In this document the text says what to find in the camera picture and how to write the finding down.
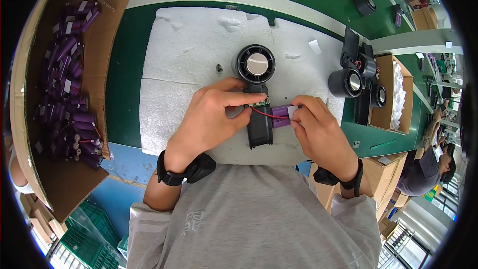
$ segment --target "hand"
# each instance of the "hand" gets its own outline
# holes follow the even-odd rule
[[[194,93],[181,125],[171,136],[164,153],[166,170],[181,173],[201,153],[212,149],[244,128],[250,121],[248,107],[234,118],[226,107],[252,104],[266,99],[265,93],[234,93],[246,84],[234,77],[224,78]]]
[[[303,153],[341,181],[352,180],[357,174],[359,159],[337,119],[321,98],[299,95],[292,100],[292,105],[300,104],[302,108],[294,112],[291,125]]]
[[[433,119],[437,122],[442,120],[442,111],[441,109],[437,109],[433,112]]]

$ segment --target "green workbench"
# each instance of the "green workbench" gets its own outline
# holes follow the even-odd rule
[[[324,13],[341,23],[344,23],[368,39],[381,38],[393,34],[411,31],[404,21],[402,27],[393,26],[391,18],[391,3],[389,0],[374,0],[377,11],[363,17],[356,9],[353,0],[291,0]],[[403,0],[395,0],[403,5]],[[161,7],[171,6],[205,6],[224,8],[228,3],[210,1],[182,1],[170,3],[155,3],[127,9],[118,28],[115,43],[111,53],[110,68],[106,86],[106,115],[109,141],[126,146],[141,147],[139,102],[140,81],[143,62],[155,20],[155,11]],[[258,8],[249,5],[239,5],[239,9],[248,13],[262,14],[269,19],[271,25],[275,17],[311,27],[327,33],[337,39],[341,36],[320,26],[295,18],[280,12]],[[419,70],[419,61],[416,56],[398,56],[400,61],[415,76],[415,84],[427,96],[427,89],[422,76],[427,74]],[[359,157],[379,156],[412,150],[419,146],[421,135],[426,122],[427,109],[421,100],[414,94],[414,109],[410,133],[400,135],[372,127],[365,127],[353,123],[354,99],[346,99],[342,119],[342,129],[352,144],[360,141],[356,149]],[[396,142],[376,150],[371,146],[394,140]]]

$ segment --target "white foam sheet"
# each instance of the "white foam sheet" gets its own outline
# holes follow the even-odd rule
[[[316,55],[308,42],[317,39]],[[331,72],[341,69],[342,42],[316,30],[261,15],[201,8],[172,7],[156,12],[144,61],[140,91],[140,133],[144,153],[159,155],[182,121],[192,94],[221,78],[234,76],[231,61],[243,47],[261,44],[272,51],[276,70],[267,82],[271,106],[289,104],[298,94],[329,101],[341,122],[343,98],[328,91]],[[247,130],[208,154],[224,164],[296,165],[307,159],[291,126],[273,130],[274,144],[249,149]]]

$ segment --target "wrist strap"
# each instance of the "wrist strap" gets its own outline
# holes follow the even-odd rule
[[[183,173],[175,173],[164,168],[164,151],[159,154],[156,172],[158,174],[158,183],[163,181],[169,186],[179,186],[184,178],[192,184],[206,177],[216,169],[216,162],[205,153],[197,156],[191,164],[189,164]]]
[[[314,173],[314,180],[317,183],[331,185],[331,186],[334,186],[337,183],[340,183],[340,185],[342,185],[342,187],[346,190],[354,189],[354,195],[356,197],[359,197],[360,196],[359,190],[360,190],[360,183],[362,181],[362,175],[363,175],[363,163],[362,163],[362,160],[359,158],[357,174],[349,182],[343,182],[339,180],[336,176],[334,176],[334,174],[332,174],[330,171],[322,167],[319,167],[317,171]]]

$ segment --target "blue floor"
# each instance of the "blue floor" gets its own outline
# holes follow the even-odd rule
[[[157,156],[145,154],[140,148],[109,143],[111,161],[101,163],[111,176],[88,196],[88,202],[105,210],[120,237],[129,229],[129,208],[143,201],[145,187],[156,169]],[[310,163],[299,164],[299,171],[309,175]]]
[[[105,210],[116,232],[123,238],[129,229],[129,208],[142,202],[145,188],[106,178],[88,196],[88,202]]]

